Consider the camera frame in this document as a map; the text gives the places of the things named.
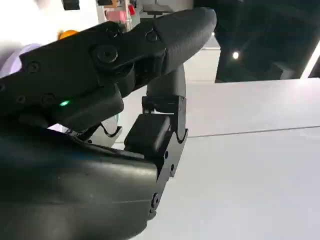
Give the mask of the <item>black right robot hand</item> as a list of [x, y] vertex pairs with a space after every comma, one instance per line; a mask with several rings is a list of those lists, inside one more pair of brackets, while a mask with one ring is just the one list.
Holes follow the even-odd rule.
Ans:
[[20, 56], [0, 80], [0, 237], [128, 240], [157, 213], [187, 137], [184, 63], [217, 15], [107, 21]]

